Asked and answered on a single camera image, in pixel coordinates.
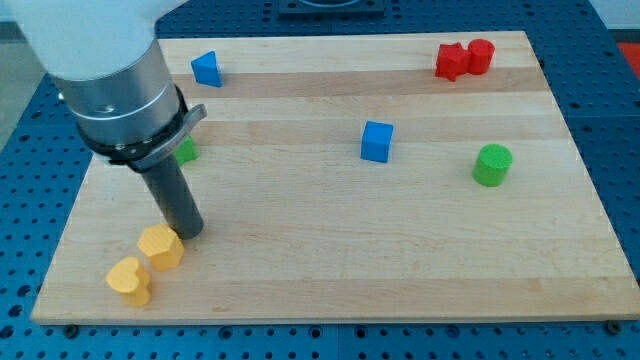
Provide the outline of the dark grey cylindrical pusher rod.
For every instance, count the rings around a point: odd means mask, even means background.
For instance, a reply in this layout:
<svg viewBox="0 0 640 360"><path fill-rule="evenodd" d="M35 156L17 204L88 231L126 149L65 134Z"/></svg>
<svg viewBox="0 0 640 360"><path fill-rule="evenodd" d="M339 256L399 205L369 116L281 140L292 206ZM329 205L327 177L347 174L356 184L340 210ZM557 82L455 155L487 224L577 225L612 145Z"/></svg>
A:
<svg viewBox="0 0 640 360"><path fill-rule="evenodd" d="M167 224L182 240L192 239L204 228L203 218L174 155L148 170L142 178Z"/></svg>

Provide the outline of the black clamp ring with lever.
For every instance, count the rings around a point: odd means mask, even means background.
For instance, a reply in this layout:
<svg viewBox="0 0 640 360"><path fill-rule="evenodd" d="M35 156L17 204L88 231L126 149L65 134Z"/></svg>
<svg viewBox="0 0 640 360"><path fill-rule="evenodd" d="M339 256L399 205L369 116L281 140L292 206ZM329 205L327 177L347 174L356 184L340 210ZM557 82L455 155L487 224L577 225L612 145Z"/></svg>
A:
<svg viewBox="0 0 640 360"><path fill-rule="evenodd" d="M188 109L177 86L173 86L171 94L177 101L177 111L167 124L160 127L154 125L150 134L139 134L141 128L138 126L146 126L150 124L149 120L160 119L160 115L154 113L155 105L160 100L119 118L93 119L107 121L102 130L90 131L88 125L82 125L79 120L80 135L94 152L106 157L110 164L126 165L136 172L146 172L174 155L196 124L207 116L203 104Z"/></svg>

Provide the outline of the green block behind arm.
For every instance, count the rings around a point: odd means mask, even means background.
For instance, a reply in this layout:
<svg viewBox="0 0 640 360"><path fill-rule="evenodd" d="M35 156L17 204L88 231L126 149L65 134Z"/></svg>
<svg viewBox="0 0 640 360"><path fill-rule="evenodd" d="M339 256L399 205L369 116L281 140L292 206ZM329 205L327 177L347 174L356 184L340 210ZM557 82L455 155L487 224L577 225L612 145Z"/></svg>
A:
<svg viewBox="0 0 640 360"><path fill-rule="evenodd" d="M198 158L195 142L191 136L187 136L181 145L175 150L174 156L179 166Z"/></svg>

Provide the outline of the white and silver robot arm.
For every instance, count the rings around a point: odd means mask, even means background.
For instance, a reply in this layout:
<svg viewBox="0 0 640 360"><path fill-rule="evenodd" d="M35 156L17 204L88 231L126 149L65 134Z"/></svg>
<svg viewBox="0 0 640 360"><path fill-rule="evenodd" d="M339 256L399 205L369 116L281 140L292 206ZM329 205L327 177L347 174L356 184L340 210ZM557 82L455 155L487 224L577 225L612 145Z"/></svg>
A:
<svg viewBox="0 0 640 360"><path fill-rule="evenodd" d="M204 223L175 157L207 115L188 107L156 38L175 0L7 0L6 6L75 117L87 146L139 173L169 226Z"/></svg>

